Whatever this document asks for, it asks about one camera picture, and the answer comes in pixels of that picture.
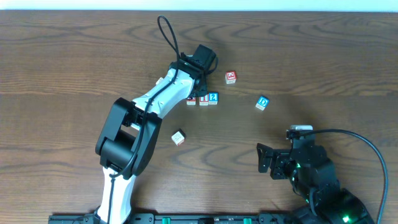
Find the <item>red letter I block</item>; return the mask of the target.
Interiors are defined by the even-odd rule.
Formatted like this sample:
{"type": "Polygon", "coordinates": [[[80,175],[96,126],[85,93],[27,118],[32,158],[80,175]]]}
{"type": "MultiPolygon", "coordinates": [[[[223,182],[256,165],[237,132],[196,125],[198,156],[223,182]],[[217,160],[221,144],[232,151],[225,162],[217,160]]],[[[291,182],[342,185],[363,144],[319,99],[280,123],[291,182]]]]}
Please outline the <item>red letter I block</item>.
{"type": "Polygon", "coordinates": [[[200,106],[208,106],[209,105],[208,95],[199,97],[199,105],[200,106]]]}

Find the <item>red letter A block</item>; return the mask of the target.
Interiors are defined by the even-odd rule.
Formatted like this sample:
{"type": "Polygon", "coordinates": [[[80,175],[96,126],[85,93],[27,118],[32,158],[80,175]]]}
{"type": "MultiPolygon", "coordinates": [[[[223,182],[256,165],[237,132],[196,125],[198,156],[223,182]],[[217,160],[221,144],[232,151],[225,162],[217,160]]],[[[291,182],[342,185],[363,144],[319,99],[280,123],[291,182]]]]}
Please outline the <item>red letter A block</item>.
{"type": "Polygon", "coordinates": [[[187,105],[196,105],[197,99],[195,97],[188,97],[186,99],[187,105]]]}

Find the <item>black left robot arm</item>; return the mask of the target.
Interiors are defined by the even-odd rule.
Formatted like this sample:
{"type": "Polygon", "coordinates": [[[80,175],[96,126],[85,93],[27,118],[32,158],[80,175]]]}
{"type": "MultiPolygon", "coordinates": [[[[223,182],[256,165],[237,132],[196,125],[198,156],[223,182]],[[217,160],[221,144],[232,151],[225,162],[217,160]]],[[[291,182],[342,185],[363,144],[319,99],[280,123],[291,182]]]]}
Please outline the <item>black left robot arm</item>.
{"type": "Polygon", "coordinates": [[[131,214],[135,179],[148,165],[164,117],[193,96],[203,96],[209,62],[178,60],[166,76],[146,94],[133,100],[117,99],[106,118],[95,146],[103,167],[102,203],[96,211],[98,223],[125,223],[131,214]]]}

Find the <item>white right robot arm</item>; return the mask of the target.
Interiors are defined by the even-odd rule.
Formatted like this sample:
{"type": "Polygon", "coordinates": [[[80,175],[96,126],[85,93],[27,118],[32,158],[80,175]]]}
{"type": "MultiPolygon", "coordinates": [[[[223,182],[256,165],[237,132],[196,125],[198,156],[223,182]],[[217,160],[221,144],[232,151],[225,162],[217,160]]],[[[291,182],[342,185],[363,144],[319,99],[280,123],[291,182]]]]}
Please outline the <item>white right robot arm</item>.
{"type": "Polygon", "coordinates": [[[297,210],[300,223],[373,223],[359,198],[341,188],[335,165],[314,136],[292,140],[290,149],[273,149],[257,144],[260,173],[270,172],[274,180],[287,179],[293,192],[307,206],[297,210]]]}

